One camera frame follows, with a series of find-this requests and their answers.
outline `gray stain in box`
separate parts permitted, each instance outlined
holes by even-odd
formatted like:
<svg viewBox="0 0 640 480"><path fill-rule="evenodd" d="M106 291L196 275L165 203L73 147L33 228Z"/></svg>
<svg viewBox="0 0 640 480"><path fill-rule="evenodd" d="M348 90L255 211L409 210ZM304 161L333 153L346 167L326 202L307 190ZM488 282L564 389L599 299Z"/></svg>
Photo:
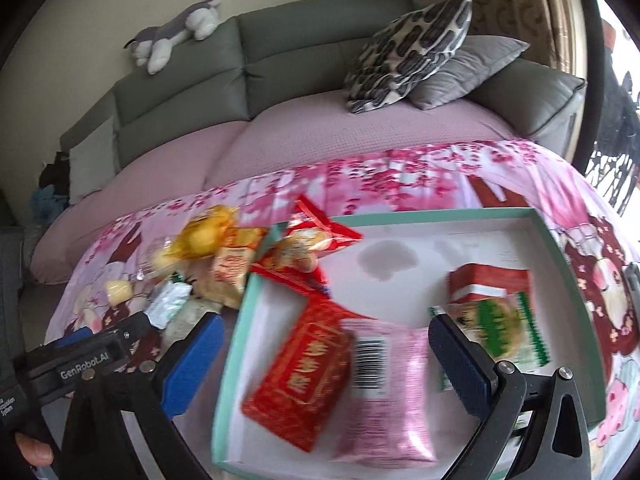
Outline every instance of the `gray stain in box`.
<svg viewBox="0 0 640 480"><path fill-rule="evenodd" d="M381 240L358 254L358 264L369 276L388 282L396 272L418 266L418 254L397 240Z"/></svg>

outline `sofa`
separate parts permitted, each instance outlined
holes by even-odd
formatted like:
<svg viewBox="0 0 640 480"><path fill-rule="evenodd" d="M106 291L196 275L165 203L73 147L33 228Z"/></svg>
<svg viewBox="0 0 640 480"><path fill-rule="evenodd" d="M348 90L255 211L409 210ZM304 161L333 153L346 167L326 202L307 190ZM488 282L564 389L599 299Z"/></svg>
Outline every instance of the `sofa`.
<svg viewBox="0 0 640 480"><path fill-rule="evenodd" d="M422 111L408 100L363 114L342 85L363 44L413 0L303 0L234 16L174 49L162 72L118 81L60 138L64 152L112 118L122 170L67 209L31 272L68 281L122 215L249 176L340 156L436 142L527 138L561 156L585 82L516 60L466 98Z"/></svg>

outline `wall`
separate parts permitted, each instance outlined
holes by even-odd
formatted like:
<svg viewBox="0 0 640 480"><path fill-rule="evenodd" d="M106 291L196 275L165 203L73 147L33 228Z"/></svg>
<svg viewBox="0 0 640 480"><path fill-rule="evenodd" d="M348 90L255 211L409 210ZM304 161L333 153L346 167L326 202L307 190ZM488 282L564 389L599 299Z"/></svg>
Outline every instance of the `wall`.
<svg viewBox="0 0 640 480"><path fill-rule="evenodd" d="M20 222L60 135L131 70L122 46L196 1L46 1L0 72L0 187ZM225 18L292 1L222 0L220 11Z"/></svg>

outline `sofa backrest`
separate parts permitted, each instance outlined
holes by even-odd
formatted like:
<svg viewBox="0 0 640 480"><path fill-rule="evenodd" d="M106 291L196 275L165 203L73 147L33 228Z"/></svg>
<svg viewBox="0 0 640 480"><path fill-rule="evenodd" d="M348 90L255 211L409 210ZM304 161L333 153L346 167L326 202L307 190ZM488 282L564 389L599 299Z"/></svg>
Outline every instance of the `sofa backrest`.
<svg viewBox="0 0 640 480"><path fill-rule="evenodd" d="M412 0L302 0L234 16L174 48L159 73L135 69L60 138L68 152L109 117L121 167L195 130L295 97L337 90L362 45Z"/></svg>

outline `barcode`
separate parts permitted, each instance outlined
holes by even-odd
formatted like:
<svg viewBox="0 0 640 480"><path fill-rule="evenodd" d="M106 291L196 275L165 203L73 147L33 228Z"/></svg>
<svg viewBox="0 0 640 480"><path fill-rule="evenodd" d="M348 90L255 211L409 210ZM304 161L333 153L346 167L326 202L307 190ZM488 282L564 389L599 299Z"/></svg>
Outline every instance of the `barcode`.
<svg viewBox="0 0 640 480"><path fill-rule="evenodd" d="M353 387L364 397L384 397L386 392L386 340L363 338L356 342L353 355Z"/></svg>

